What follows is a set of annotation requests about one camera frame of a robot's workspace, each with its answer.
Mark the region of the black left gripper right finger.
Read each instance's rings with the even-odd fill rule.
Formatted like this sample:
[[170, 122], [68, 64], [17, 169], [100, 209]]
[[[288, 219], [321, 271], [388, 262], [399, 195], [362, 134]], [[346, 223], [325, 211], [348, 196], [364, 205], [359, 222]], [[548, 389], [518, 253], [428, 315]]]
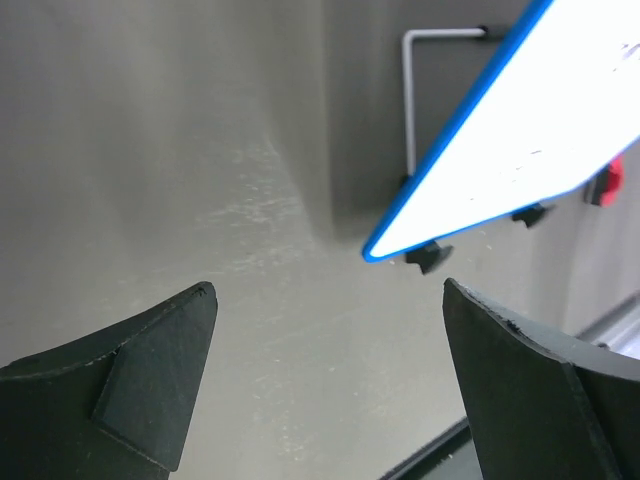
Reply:
[[639, 362], [449, 278], [443, 317], [486, 479], [636, 479]]

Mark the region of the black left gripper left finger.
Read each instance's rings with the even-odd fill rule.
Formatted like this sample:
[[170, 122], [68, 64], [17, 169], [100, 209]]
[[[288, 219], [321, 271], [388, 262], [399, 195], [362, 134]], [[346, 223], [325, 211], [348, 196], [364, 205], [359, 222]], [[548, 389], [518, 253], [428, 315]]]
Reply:
[[217, 317], [199, 282], [1, 370], [4, 479], [166, 479], [181, 460]]

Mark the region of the red black whiteboard eraser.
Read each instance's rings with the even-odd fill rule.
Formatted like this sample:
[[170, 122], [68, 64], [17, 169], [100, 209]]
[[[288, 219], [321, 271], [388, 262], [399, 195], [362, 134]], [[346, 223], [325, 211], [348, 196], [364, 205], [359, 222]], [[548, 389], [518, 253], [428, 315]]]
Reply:
[[613, 205], [623, 186], [624, 177], [623, 156], [619, 155], [587, 183], [584, 201], [602, 208]]

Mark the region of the blue framed whiteboard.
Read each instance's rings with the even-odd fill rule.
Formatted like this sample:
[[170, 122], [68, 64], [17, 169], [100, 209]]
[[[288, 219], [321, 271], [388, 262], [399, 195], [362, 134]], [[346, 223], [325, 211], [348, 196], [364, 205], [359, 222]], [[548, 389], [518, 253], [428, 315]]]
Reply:
[[639, 138], [639, 5], [533, 1], [363, 246], [381, 261], [567, 194]]

